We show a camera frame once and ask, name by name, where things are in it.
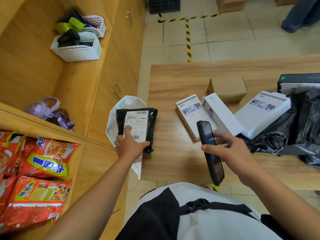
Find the black phone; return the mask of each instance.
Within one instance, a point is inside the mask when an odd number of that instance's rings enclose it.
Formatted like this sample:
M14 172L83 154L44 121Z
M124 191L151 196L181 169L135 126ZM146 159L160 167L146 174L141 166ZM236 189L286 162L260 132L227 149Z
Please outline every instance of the black phone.
M208 121L198 121L197 127L202 145L216 145L211 125ZM220 157L215 154L204 153L211 180L215 186L219 186L224 179L224 170Z

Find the phone screen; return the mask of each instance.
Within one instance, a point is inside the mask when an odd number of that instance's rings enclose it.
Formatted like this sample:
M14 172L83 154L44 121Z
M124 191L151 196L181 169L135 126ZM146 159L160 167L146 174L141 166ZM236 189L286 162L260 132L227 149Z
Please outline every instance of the phone screen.
M205 143L207 145L216 145L216 141L214 140L214 135L211 130L211 126L208 123L203 123L203 130L205 134ZM216 172L217 178L220 179L223 177L223 168L221 165L220 158L217 157L215 154L210 154L213 160L214 170Z

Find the plastic basket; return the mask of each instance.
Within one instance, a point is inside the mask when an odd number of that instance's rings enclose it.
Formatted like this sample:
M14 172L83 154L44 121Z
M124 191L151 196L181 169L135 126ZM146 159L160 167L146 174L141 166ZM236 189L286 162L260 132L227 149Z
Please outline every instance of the plastic basket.
M106 32L106 24L104 23L103 17L98 15L90 15L90 16L83 16L83 18L91 24L94 24L99 27L93 28L88 27L84 28L82 32L91 32L94 33L98 38L102 38Z
M90 32L81 32L79 36L80 42L93 42L93 46L75 45L59 48L58 38L61 37L61 35L57 35L50 49L66 62L100 59L102 48L97 36Z
M150 14L179 12L180 0L148 0Z

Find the metal handle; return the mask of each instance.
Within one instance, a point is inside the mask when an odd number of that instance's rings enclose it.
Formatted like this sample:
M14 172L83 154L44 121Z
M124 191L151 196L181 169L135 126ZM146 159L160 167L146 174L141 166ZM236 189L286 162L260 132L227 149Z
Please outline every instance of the metal handle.
M132 24L131 24L131 20L130 20L129 16L126 16L126 18L129 20L130 28L131 28L131 27L132 27Z
M120 96L115 91L112 91L112 93L117 96L117 99L120 99Z
M114 83L113 85L117 87L118 92L121 92L121 89L119 88L118 84Z
M130 17L130 20L131 20L131 23L132 23L132 17L131 17L131 14L130 12L127 12L128 16Z

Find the tabletop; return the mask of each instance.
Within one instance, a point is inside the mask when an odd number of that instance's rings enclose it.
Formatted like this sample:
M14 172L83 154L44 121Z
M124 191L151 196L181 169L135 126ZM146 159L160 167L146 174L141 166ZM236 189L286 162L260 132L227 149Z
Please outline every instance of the tabletop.
M210 175L201 142L193 142L178 116L176 102L192 94L201 100L206 96L212 77L242 75L248 88L239 104L227 104L237 112L259 92L276 92L281 74L317 73L320 55L277 59L189 62L152 65L148 107L158 109L152 148L144 153L142 180L210 183ZM254 153L255 159L268 172L292 189L320 190L320 170L301 162L297 156L277 157ZM241 184L238 177L223 163L222 184Z

